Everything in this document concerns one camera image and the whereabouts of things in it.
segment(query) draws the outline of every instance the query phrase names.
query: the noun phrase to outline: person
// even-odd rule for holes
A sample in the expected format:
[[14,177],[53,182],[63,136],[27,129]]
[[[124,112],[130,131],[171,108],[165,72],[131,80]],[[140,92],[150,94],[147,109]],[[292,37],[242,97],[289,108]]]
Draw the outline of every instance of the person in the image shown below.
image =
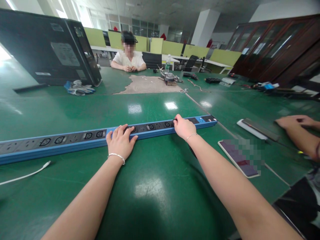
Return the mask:
[[111,62],[111,67],[126,72],[140,72],[147,69],[146,63],[142,59],[142,55],[134,51],[138,42],[133,34],[128,31],[121,32],[121,42],[124,51],[117,52]]
[[320,131],[320,122],[306,115],[293,115],[276,120],[293,143],[309,156],[314,169],[298,181],[275,204],[285,212],[308,239],[320,236],[320,138],[307,131]]
[[[179,114],[175,119],[176,133],[193,149],[212,189],[243,239],[302,239],[240,171],[196,134],[192,122]],[[120,125],[112,137],[112,132],[107,134],[108,159],[53,223],[43,240],[95,238],[116,175],[138,138],[134,136],[129,141],[134,127],[125,130],[127,126]]]

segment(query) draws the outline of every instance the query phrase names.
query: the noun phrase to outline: work glove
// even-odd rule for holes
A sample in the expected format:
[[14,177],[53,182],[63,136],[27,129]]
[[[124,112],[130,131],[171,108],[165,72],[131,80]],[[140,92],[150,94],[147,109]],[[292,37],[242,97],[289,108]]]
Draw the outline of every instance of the work glove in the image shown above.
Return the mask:
[[76,96],[84,96],[85,94],[94,93],[96,90],[94,90],[91,86],[92,85],[83,86],[80,80],[76,80],[73,83],[67,81],[67,83],[64,85],[68,93]]

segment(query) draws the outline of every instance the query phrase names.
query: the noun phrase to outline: white cable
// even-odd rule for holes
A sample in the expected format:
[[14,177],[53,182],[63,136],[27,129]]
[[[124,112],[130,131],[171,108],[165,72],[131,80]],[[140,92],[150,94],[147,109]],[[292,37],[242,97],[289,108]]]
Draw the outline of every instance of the white cable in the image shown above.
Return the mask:
[[29,177],[29,176],[31,176],[31,175],[33,175],[33,174],[36,174],[36,173],[38,173],[38,172],[42,171],[43,169],[45,169],[45,168],[46,168],[50,163],[51,163],[51,161],[47,162],[45,165],[43,165],[43,167],[42,167],[42,168],[40,168],[38,171],[36,171],[36,172],[34,172],[34,173],[30,173],[30,174],[25,175],[25,176],[23,176],[23,177],[19,177],[19,178],[16,178],[16,179],[12,179],[12,180],[9,180],[9,181],[6,181],[6,182],[3,182],[3,183],[0,183],[0,185],[6,184],[6,183],[9,183],[9,182],[14,182],[14,181],[17,181],[17,180],[20,180],[20,179],[23,179],[23,178]]

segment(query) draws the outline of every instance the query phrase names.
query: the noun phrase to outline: red object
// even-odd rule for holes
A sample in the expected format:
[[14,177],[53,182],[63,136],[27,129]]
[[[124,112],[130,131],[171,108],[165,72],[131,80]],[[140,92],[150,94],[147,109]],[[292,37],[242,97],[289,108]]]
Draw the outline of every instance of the red object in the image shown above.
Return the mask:
[[167,40],[167,37],[165,34],[162,34],[160,38],[163,38],[163,40]]
[[209,42],[208,42],[208,45],[207,45],[207,47],[208,48],[210,48],[211,47],[211,45],[212,45],[212,43],[213,43],[213,41],[212,41],[212,38],[209,40]]

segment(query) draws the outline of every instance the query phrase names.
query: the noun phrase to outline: office chair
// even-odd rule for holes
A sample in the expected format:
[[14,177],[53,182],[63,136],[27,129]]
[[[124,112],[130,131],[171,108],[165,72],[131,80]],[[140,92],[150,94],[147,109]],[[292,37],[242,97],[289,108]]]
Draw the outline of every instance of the office chair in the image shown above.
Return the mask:
[[142,53],[142,59],[147,65],[147,68],[158,69],[162,65],[162,55],[154,53]]
[[192,72],[192,67],[194,66],[194,64],[196,63],[198,57],[195,55],[191,55],[190,58],[187,61],[187,64],[182,68],[182,69],[178,69],[178,71],[185,71],[185,72]]
[[206,72],[207,71],[207,72],[211,73],[210,68],[204,67],[204,60],[205,60],[205,57],[202,58],[202,63],[201,63],[201,67],[200,67],[199,72]]

